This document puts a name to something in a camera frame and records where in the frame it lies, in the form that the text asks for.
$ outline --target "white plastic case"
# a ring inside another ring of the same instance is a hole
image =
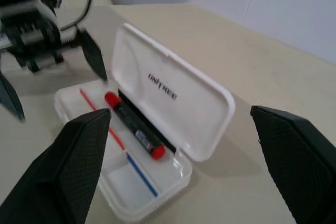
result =
[[[211,157],[235,112],[231,93],[157,41],[130,24],[117,33],[111,72],[114,82],[100,80],[59,90],[55,108],[64,123],[90,112],[82,88],[97,108],[106,108],[104,95],[117,89],[173,144],[158,161],[112,113],[99,188],[117,217],[140,222],[189,184],[192,164]],[[155,197],[133,168],[126,153],[157,191]]]

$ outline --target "unitree logo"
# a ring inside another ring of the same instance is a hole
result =
[[[151,73],[148,75],[148,79],[150,79],[159,90],[162,90],[165,94],[167,94],[174,101],[177,98],[177,94],[175,94],[170,88],[168,88],[165,84],[163,84],[159,78],[156,78]]]

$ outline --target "black cable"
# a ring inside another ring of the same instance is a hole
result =
[[[86,7],[85,7],[85,10],[82,13],[82,15],[80,15],[79,18],[77,18],[74,22],[62,27],[60,30],[61,31],[68,30],[68,29],[70,29],[74,26],[77,26],[80,22],[82,22],[83,19],[88,15],[88,13],[90,11],[91,3],[92,3],[92,0],[87,0]]]

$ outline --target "beige table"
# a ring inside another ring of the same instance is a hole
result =
[[[61,23],[81,10],[59,13]],[[214,155],[194,163],[190,185],[145,223],[294,224],[267,172],[249,116],[252,104],[309,118],[333,143],[335,66],[252,33],[192,5],[94,7],[85,26],[101,46],[107,68],[116,28],[128,20],[230,89],[237,110]],[[26,124],[0,109],[0,202],[30,162],[59,133],[53,105],[63,87],[96,79],[80,51],[66,53],[68,66],[32,77],[11,58],[2,69],[18,91]],[[117,223],[97,190],[87,223]]]

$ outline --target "blue line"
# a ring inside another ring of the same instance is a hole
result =
[[[154,189],[154,187],[151,185],[151,183],[149,183],[149,181],[146,179],[145,175],[140,171],[140,169],[138,168],[137,164],[134,162],[134,160],[132,159],[132,157],[126,153],[127,159],[130,161],[131,165],[134,167],[134,169],[136,170],[136,172],[140,175],[140,177],[142,178],[142,180],[146,183],[146,185],[148,186],[148,189],[152,192],[152,194],[157,197],[158,193],[156,192],[156,190]]]

